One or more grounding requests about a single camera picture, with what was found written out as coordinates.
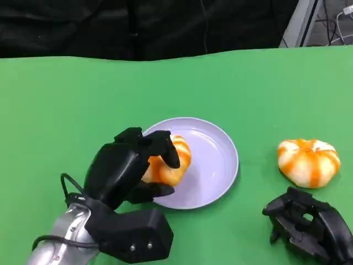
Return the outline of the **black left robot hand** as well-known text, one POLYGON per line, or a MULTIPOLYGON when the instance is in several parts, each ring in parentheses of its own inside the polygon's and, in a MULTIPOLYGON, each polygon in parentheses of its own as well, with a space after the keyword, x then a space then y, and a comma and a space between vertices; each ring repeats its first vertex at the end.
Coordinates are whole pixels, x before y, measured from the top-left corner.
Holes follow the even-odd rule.
POLYGON ((84 194, 116 210, 126 200, 138 204, 173 193, 172 184, 143 181, 154 158, 166 169, 180 168, 171 132, 157 130, 144 135, 141 127, 125 129, 94 156, 85 177, 84 194))

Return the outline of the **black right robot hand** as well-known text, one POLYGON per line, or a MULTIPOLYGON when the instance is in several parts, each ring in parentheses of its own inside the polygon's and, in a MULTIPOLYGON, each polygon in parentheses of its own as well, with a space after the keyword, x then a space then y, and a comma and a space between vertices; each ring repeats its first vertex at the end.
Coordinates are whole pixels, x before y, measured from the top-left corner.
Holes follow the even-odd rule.
POLYGON ((288 187, 262 214, 272 222, 271 244, 281 238, 293 253, 321 264, 352 264, 352 232, 329 203, 288 187))

